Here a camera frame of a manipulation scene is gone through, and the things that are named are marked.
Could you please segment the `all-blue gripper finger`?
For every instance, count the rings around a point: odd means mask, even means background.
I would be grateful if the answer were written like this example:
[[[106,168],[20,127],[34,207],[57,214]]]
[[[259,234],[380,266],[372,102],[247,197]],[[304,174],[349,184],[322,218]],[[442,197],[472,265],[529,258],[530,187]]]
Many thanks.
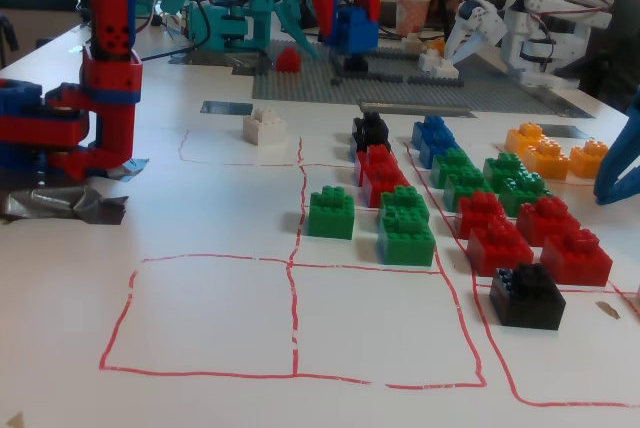
[[[640,192],[640,167],[632,168],[614,186],[616,201],[628,199]]]
[[[639,158],[639,92],[628,107],[627,123],[603,158],[594,184],[594,195],[599,205],[613,204],[614,186],[620,175]]]

